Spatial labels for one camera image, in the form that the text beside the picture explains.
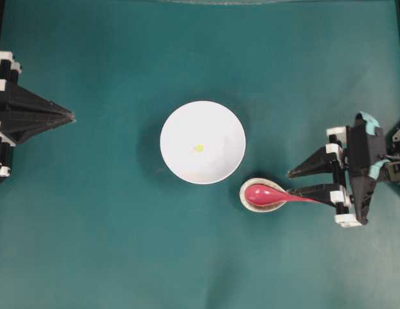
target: teal surface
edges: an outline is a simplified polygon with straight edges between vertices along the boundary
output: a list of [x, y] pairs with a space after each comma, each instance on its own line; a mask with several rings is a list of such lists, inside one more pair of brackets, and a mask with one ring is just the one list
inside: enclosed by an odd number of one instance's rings
[[[400, 308], [400, 195], [366, 227], [325, 205], [247, 211], [241, 184], [286, 172], [358, 111], [400, 121], [394, 1], [196, 6], [7, 1], [2, 49], [20, 85], [77, 123], [15, 152], [0, 186], [0, 308]], [[164, 165], [161, 126], [215, 100], [247, 150], [215, 185]], [[204, 125], [207, 119], [201, 119]]]

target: white bracket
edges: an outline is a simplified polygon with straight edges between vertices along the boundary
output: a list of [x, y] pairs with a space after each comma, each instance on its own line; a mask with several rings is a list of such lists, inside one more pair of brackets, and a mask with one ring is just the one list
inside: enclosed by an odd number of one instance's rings
[[17, 70], [18, 74], [22, 73], [21, 64], [19, 62], [14, 61], [14, 55], [10, 51], [1, 51], [0, 50], [0, 65], [1, 60], [8, 60], [11, 62], [11, 70]]
[[337, 214], [334, 221], [341, 227], [360, 227], [362, 224], [357, 221], [354, 214]]
[[331, 127], [327, 129], [327, 136], [335, 135], [337, 140], [342, 144], [347, 144], [347, 130], [346, 127]]
[[340, 164], [340, 167], [344, 168], [343, 150], [339, 145], [334, 143], [326, 144], [326, 153], [335, 153], [337, 156], [337, 160]]

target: white bowl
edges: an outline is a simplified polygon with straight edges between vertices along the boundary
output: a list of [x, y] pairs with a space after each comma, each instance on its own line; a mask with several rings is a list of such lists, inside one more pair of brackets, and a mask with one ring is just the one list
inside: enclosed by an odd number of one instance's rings
[[245, 133], [228, 108], [196, 101], [175, 110], [162, 127], [162, 157], [181, 179], [201, 185], [231, 175], [245, 152]]

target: red spoon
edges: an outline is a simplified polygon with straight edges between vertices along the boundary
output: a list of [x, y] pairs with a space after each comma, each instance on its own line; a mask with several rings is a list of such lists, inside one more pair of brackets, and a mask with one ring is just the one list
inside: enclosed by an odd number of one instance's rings
[[299, 196], [273, 189], [267, 185], [251, 185], [246, 188], [244, 195], [249, 203], [259, 207], [283, 201], [309, 201], [317, 203], [310, 198], [300, 198]]

